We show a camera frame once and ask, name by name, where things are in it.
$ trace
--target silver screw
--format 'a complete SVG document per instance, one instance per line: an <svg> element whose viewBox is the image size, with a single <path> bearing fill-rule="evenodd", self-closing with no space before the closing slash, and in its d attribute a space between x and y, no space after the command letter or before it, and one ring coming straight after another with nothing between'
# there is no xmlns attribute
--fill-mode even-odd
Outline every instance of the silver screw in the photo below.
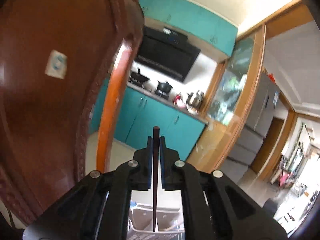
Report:
<svg viewBox="0 0 320 240"><path fill-rule="evenodd" d="M96 179L98 177L100 177L100 171L91 171L90 172L90 177L93 178L93 179Z"/></svg>
<svg viewBox="0 0 320 240"><path fill-rule="evenodd" d="M135 161L135 160L131 160L131 161L128 162L128 165L129 165L130 167L137 167L138 164L139 164L139 163L138 163L137 161Z"/></svg>
<svg viewBox="0 0 320 240"><path fill-rule="evenodd" d="M184 166L184 161L175 161L174 165L176 165L177 167L183 167Z"/></svg>
<svg viewBox="0 0 320 240"><path fill-rule="evenodd" d="M216 178L221 178L223 176L223 172L219 170L215 170L212 172L212 175Z"/></svg>

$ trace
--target teal cabinet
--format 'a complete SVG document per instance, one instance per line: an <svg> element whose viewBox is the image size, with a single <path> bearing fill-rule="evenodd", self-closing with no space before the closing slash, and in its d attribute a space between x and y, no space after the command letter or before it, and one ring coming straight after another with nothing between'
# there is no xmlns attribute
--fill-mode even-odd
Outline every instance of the teal cabinet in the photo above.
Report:
<svg viewBox="0 0 320 240"><path fill-rule="evenodd" d="M164 135L175 116L175 109L146 96L125 143L134 149L145 148L153 127L159 126L160 135Z"/></svg>
<svg viewBox="0 0 320 240"><path fill-rule="evenodd" d="M238 28L187 0L139 0L145 17L175 26L231 56Z"/></svg>
<svg viewBox="0 0 320 240"><path fill-rule="evenodd" d="M139 111L143 109L144 98L145 96L142 93L126 88L114 138L125 142L135 118Z"/></svg>
<svg viewBox="0 0 320 240"><path fill-rule="evenodd" d="M204 129L204 123L179 111L164 133L167 148L176 150L186 160Z"/></svg>
<svg viewBox="0 0 320 240"><path fill-rule="evenodd" d="M92 134L99 130L100 120L101 120L102 111L103 111L103 104L106 98L108 84L109 84L109 79L106 78L101 86L100 92L97 96L96 103L92 107L92 119L89 124L89 134Z"/></svg>

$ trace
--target black pot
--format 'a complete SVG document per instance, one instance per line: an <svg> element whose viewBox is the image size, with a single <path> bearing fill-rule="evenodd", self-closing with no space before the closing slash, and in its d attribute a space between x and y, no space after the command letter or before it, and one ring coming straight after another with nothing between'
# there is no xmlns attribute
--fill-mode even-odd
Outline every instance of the black pot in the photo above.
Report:
<svg viewBox="0 0 320 240"><path fill-rule="evenodd" d="M170 90L172 89L172 86L166 81L165 83L161 83L158 81L157 90L161 90L164 93L169 94Z"/></svg>
<svg viewBox="0 0 320 240"><path fill-rule="evenodd" d="M134 79L136 79L137 81L139 81L141 84L144 83L144 82L147 82L149 80L149 78L143 76L140 74L140 69L138 68L138 73L137 72L134 72L134 71L131 71L131 74L130 76Z"/></svg>

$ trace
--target refrigerator drawer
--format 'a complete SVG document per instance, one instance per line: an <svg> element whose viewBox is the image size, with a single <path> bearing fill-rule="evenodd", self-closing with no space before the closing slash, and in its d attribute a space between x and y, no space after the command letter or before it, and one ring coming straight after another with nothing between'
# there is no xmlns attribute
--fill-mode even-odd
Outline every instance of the refrigerator drawer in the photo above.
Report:
<svg viewBox="0 0 320 240"><path fill-rule="evenodd" d="M237 183L248 170L248 166L226 158L219 170L226 174L234 183Z"/></svg>
<svg viewBox="0 0 320 240"><path fill-rule="evenodd" d="M256 154L257 153L248 151L247 149L244 149L241 146L235 144L228 157L235 159L236 161L245 163L249 166L256 157Z"/></svg>
<svg viewBox="0 0 320 240"><path fill-rule="evenodd" d="M244 126L236 143L249 151L258 153L263 144L263 138L250 128Z"/></svg>

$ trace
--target kettle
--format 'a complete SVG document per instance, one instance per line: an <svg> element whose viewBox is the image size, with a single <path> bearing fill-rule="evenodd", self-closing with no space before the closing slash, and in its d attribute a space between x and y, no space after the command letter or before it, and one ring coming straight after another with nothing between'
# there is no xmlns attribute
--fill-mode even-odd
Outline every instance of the kettle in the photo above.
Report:
<svg viewBox="0 0 320 240"><path fill-rule="evenodd" d="M204 93L198 90L196 94L192 92L190 94L187 93L187 95L188 95L188 98L186 101L187 105L192 106L196 109L199 109L204 98Z"/></svg>

